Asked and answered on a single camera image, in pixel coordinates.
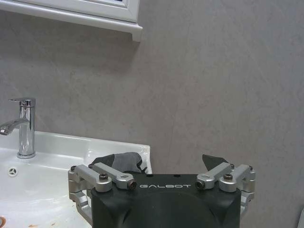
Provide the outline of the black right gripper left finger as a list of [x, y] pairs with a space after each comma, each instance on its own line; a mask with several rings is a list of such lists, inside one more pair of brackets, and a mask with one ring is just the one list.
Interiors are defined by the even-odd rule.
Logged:
[[114, 186], [134, 190], [137, 182], [132, 172], [137, 172], [136, 153], [110, 154], [95, 158], [88, 166], [72, 166], [68, 171], [69, 198], [76, 203], [78, 213], [92, 225], [93, 214], [88, 203], [91, 190], [106, 193]]

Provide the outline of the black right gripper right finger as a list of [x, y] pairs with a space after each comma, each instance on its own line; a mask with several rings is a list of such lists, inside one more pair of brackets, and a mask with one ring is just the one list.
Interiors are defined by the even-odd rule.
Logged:
[[224, 158], [203, 155], [202, 160], [207, 168], [206, 173], [197, 175], [196, 188], [209, 190], [216, 184], [223, 192], [241, 191], [240, 216], [247, 211], [248, 203], [255, 196], [256, 172], [252, 166], [241, 164], [237, 167]]

